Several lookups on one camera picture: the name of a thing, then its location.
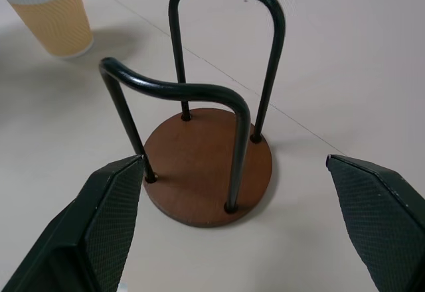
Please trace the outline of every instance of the black metal rod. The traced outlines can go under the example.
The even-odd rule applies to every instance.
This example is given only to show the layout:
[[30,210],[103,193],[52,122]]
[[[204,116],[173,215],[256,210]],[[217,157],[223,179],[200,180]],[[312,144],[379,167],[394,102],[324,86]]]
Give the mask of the black metal rod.
[[139,133],[137,132],[137,127],[135,126],[133,117],[131,116],[131,112],[128,108],[126,98],[122,92],[121,86],[117,80],[112,78],[106,72],[100,72],[105,85],[111,95],[112,100],[114,101],[115,107],[118,111],[118,115],[121,118],[121,122],[126,129],[126,133],[128,138],[130,139],[131,145],[136,154],[142,155],[143,160],[145,162],[145,170],[146,170],[146,181],[149,183],[154,183],[156,181],[155,173],[152,170],[151,163],[147,158],[147,154],[145,149],[143,148],[143,143],[140,140]]
[[[274,36],[272,50],[268,61],[266,78],[261,94],[260,105],[258,107],[257,118],[255,122],[254,134],[251,141],[261,142],[261,130],[266,117],[267,107],[272,95],[274,78],[278,71],[278,64],[285,39],[285,16],[278,0],[259,0],[269,9],[274,23]],[[173,43],[173,52],[177,79],[179,83],[186,83],[185,65],[183,61],[183,45],[181,43],[180,23],[179,23],[179,2],[180,0],[170,0],[168,7],[168,17],[171,32],[171,41]],[[181,103],[184,120],[190,120],[189,104],[187,101]]]
[[112,91],[111,96],[114,99],[114,103],[116,103],[118,112],[120,113],[120,110],[124,110],[124,115],[121,116],[120,113],[120,116],[124,126],[126,126],[129,138],[133,139],[133,145],[139,145],[139,143],[141,145],[141,141],[135,126],[133,127],[134,122],[118,82],[121,82],[137,92],[153,96],[154,98],[173,101],[214,102],[226,105],[234,111],[236,115],[236,133],[234,137],[228,198],[225,207],[227,212],[236,211],[236,201],[242,181],[251,124],[250,110],[245,100],[235,91],[218,85],[179,84],[154,80],[126,68],[114,58],[104,58],[100,61],[99,68],[108,89],[110,92]]

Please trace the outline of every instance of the round wooden base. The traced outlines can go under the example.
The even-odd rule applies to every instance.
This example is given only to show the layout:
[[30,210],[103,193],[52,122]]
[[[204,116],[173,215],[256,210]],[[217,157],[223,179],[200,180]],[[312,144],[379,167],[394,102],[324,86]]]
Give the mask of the round wooden base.
[[263,197],[272,175],[272,154],[263,140],[248,142],[238,210],[224,211],[230,181],[235,115],[212,108],[191,110],[164,121],[145,144],[155,183],[143,182],[152,202],[166,215],[196,227],[233,222],[252,210]]

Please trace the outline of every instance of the paper cup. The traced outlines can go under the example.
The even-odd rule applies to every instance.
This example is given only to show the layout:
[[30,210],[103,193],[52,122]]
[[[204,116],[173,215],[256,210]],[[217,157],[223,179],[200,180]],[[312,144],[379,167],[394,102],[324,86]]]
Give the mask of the paper cup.
[[74,57],[93,45],[82,0],[8,0],[51,55]]

